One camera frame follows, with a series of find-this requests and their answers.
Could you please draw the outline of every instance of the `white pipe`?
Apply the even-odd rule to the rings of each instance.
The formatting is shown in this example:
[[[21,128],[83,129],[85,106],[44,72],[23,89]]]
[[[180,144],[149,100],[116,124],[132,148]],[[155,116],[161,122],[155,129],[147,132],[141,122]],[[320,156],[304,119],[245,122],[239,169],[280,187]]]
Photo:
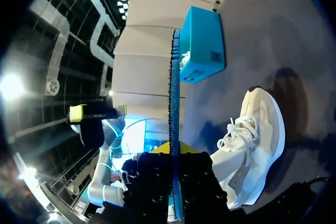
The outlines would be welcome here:
[[[59,31],[47,72],[45,94],[50,95],[47,90],[47,83],[58,78],[64,48],[68,42],[70,34],[70,24],[67,18],[64,17],[55,7],[53,7],[48,0],[35,0],[29,9]]]
[[[105,24],[109,27],[109,29],[115,36],[120,35],[120,30],[115,27],[110,16],[106,13],[106,10],[100,0],[91,0],[91,2],[99,12],[100,18],[90,39],[90,50],[96,58],[113,68],[114,59],[101,47],[98,46],[98,39]]]

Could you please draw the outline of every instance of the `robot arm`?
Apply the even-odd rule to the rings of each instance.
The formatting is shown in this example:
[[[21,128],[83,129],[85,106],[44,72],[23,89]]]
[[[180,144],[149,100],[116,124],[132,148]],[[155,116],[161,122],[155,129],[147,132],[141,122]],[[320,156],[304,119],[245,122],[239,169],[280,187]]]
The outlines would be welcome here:
[[[104,201],[123,206],[123,189],[110,186],[111,165],[110,146],[104,143],[99,151],[95,174],[88,187],[90,202],[97,206],[103,206]]]

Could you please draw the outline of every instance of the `ceiling light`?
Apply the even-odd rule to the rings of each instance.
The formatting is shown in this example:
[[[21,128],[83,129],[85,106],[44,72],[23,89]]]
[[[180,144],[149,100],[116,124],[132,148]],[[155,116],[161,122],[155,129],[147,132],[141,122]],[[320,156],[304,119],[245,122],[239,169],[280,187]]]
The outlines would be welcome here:
[[[25,89],[17,75],[9,74],[1,80],[0,91],[5,99],[15,99],[23,95]]]
[[[48,222],[53,222],[53,221],[57,221],[58,220],[58,216],[59,214],[52,212],[49,214],[49,219]]]
[[[28,177],[34,177],[36,175],[36,168],[28,167],[23,173],[19,175],[19,179],[27,179]]]

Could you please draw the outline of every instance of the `white sneaker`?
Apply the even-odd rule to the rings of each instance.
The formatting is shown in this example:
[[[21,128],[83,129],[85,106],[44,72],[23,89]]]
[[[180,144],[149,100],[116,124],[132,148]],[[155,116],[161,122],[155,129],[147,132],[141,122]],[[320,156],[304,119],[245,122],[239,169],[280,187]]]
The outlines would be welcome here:
[[[228,193],[229,209],[257,201],[268,170],[285,146],[284,121],[277,102],[267,91],[259,87],[249,89],[241,107],[240,117],[235,123],[231,119],[228,133],[217,143],[224,150],[222,155],[246,150],[240,168],[220,182]]]

